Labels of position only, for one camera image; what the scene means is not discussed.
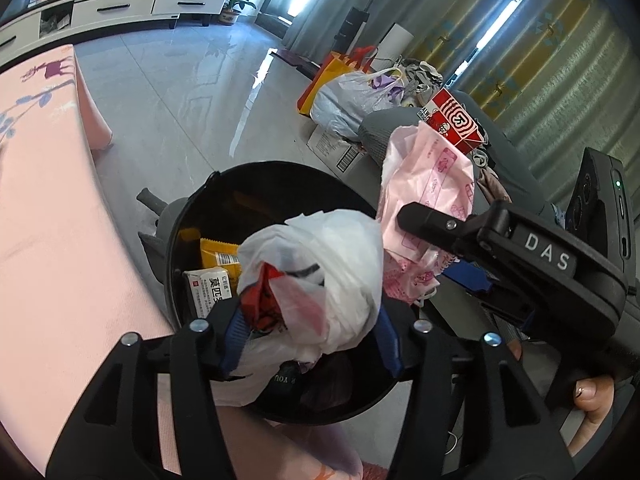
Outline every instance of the pink package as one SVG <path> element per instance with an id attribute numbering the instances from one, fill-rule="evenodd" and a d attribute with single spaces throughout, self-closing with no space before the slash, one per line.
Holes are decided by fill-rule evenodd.
<path id="1" fill-rule="evenodd" d="M 419 202 L 465 220 L 473 200 L 472 163 L 445 137 L 423 122 L 391 134 L 377 216 L 385 248 L 383 288 L 390 297 L 413 303 L 439 285 L 435 277 L 454 260 L 398 228 L 402 206 Z"/>

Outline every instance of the brown flower pot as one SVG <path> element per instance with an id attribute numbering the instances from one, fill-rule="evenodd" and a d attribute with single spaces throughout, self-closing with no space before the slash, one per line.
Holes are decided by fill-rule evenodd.
<path id="1" fill-rule="evenodd" d="M 238 21 L 238 16 L 240 16 L 240 12 L 238 10 L 222 9 L 218 16 L 218 21 L 223 25 L 233 25 Z"/>

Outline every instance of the paper roll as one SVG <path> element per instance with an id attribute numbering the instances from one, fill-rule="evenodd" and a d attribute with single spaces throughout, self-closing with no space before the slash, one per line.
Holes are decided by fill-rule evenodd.
<path id="1" fill-rule="evenodd" d="M 398 59 L 413 40 L 413 34 L 395 23 L 380 43 L 376 59 L 371 64 L 372 69 L 378 72 L 379 70 L 392 67 L 396 59 Z"/>

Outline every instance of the gray tiled floor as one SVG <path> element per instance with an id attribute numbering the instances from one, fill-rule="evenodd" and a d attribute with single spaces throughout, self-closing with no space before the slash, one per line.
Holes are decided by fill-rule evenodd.
<path id="1" fill-rule="evenodd" d="M 159 306 L 137 232 L 153 233 L 155 215 L 135 200 L 148 187 L 166 202 L 190 195 L 213 170 L 258 160 L 291 160 L 329 172 L 306 146 L 315 125 L 296 111 L 308 79 L 269 55 L 278 40 L 258 27 L 179 27 L 112 36 L 76 47 L 89 90 L 113 129 L 113 145 L 95 154 L 114 221 Z M 379 187 L 372 175 L 369 183 Z M 452 283 L 434 302 L 462 335 L 486 320 Z M 364 460 L 388 466 L 409 393 L 400 384 L 344 424 Z"/>

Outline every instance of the black trash can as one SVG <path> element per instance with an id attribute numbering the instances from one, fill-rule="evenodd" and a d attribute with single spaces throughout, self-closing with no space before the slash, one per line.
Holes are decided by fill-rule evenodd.
<path id="1" fill-rule="evenodd" d="M 375 210 L 354 190 L 322 171 L 292 162 L 254 162 L 213 173 L 186 203 L 167 243 L 164 293 L 172 320 L 184 325 L 194 319 L 187 300 L 185 270 L 200 269 L 200 238 L 241 244 L 250 235 L 300 214 L 351 209 L 374 217 Z M 336 359 L 324 356 L 300 376 L 296 391 L 322 397 L 332 361 L 350 370 L 351 395 L 339 406 L 318 410 L 291 398 L 263 394 L 252 408 L 261 416 L 289 424 L 333 424 L 351 418 L 377 403 L 396 381 L 382 364 L 372 333 L 362 343 Z"/>

